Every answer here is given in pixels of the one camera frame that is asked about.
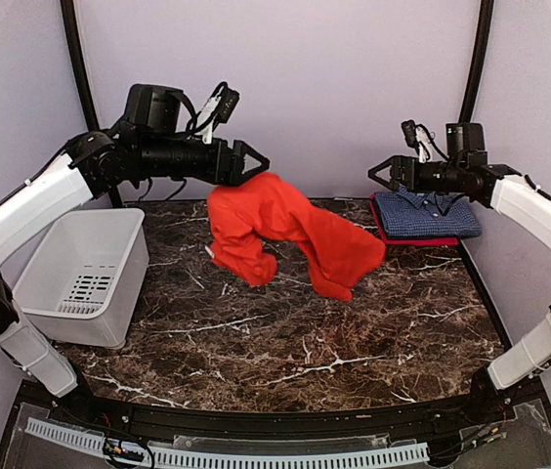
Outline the orange garment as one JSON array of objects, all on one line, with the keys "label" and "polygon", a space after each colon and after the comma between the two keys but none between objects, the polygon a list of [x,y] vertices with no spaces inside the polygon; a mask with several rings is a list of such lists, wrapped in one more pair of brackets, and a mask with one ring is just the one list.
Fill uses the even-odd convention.
[{"label": "orange garment", "polygon": [[382,240],[314,206],[278,175],[262,173],[238,188],[218,187],[207,198],[213,262],[252,287],[270,283],[277,260],[263,241],[293,242],[305,254],[321,296],[349,302],[352,290],[385,259]]}]

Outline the blue checked shirt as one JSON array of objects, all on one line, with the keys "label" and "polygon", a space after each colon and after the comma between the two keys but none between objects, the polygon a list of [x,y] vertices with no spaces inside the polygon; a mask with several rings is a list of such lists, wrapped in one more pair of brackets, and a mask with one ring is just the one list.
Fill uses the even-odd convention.
[{"label": "blue checked shirt", "polygon": [[371,206],[381,235],[389,241],[435,241],[473,238],[482,228],[462,195],[376,192]]}]

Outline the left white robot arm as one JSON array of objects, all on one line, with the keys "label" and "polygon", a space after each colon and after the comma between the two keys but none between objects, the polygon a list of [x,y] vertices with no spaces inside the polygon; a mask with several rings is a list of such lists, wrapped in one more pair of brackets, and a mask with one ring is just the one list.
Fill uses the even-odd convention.
[{"label": "left white robot arm", "polygon": [[[180,140],[146,133],[116,137],[103,131],[68,141],[32,179],[0,202],[0,269],[19,248],[64,214],[123,182],[195,178],[238,187],[268,170],[269,160],[243,141]],[[30,372],[80,426],[101,417],[100,403],[66,357],[24,316],[0,274],[0,348]]]}]

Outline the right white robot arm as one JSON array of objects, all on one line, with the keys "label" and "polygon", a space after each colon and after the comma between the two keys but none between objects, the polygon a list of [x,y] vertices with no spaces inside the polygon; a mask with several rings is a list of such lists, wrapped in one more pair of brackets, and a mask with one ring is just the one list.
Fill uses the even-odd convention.
[{"label": "right white robot arm", "polygon": [[[420,162],[395,155],[368,170],[372,181],[395,191],[457,192],[501,214],[551,250],[551,197],[527,176],[505,164],[461,167],[449,162]],[[506,390],[551,362],[551,305],[545,318],[516,345],[485,367],[486,386],[461,404],[461,414],[481,424],[497,411],[498,392]]]}]

